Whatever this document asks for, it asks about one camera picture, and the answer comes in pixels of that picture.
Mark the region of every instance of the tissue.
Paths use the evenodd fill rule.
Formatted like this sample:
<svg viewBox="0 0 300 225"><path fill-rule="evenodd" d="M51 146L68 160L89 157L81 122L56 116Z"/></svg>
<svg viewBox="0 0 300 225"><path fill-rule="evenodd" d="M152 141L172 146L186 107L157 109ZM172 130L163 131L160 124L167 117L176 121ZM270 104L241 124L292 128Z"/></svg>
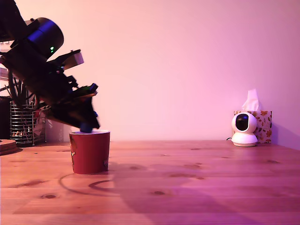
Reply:
<svg viewBox="0 0 300 225"><path fill-rule="evenodd" d="M234 115L242 112L251 113L257 121L254 131L258 143L271 143L272 140L272 111L262 111L260 109L256 89L248 91L248 97L241 111L234 111Z"/></svg>
<svg viewBox="0 0 300 225"><path fill-rule="evenodd" d="M259 101L256 89L248 91L248 97L244 105L242 106L243 111L259 111Z"/></svg>

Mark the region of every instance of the wooden table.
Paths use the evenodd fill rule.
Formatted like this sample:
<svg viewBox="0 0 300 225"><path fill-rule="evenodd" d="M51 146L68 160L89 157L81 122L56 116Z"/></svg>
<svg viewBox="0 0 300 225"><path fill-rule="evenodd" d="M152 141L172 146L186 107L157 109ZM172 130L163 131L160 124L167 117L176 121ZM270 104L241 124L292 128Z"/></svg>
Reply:
<svg viewBox="0 0 300 225"><path fill-rule="evenodd" d="M88 176L68 144L0 159L1 225L300 224L300 151L273 144L112 142Z"/></svg>

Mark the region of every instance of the floral pattern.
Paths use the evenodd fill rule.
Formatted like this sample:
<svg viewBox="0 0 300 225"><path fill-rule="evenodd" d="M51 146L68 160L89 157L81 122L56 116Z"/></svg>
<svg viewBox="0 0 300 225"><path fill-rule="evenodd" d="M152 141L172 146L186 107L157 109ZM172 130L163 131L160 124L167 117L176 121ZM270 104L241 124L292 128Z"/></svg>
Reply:
<svg viewBox="0 0 300 225"><path fill-rule="evenodd" d="M254 131L258 143L271 143L272 136L272 111L247 111L257 120L257 128Z"/></svg>

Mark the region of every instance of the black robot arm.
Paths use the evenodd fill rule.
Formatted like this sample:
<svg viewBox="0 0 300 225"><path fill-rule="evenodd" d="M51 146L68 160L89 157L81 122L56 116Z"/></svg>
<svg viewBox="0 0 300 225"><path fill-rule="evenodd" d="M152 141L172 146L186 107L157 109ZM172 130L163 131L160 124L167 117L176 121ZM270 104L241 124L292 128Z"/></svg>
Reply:
<svg viewBox="0 0 300 225"><path fill-rule="evenodd" d="M99 128L92 97L97 85L78 87L73 76L64 70L83 63L80 50L71 51L54 60L48 59L63 45L60 28L46 18L24 21L13 0L0 0L0 41L14 42L11 49L1 53L0 63L24 82L42 104L49 119L90 132Z"/></svg>

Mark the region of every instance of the security camera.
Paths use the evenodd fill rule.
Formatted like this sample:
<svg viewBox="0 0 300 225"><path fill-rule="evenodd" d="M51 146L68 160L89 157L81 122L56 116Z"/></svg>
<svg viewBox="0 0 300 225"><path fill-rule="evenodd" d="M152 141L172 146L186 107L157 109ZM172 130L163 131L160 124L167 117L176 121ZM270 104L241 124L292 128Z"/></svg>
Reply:
<svg viewBox="0 0 300 225"><path fill-rule="evenodd" d="M234 116L231 122L234 135L231 141L235 146L253 147L257 143L257 138L253 134L256 129L256 118L247 112L241 112Z"/></svg>

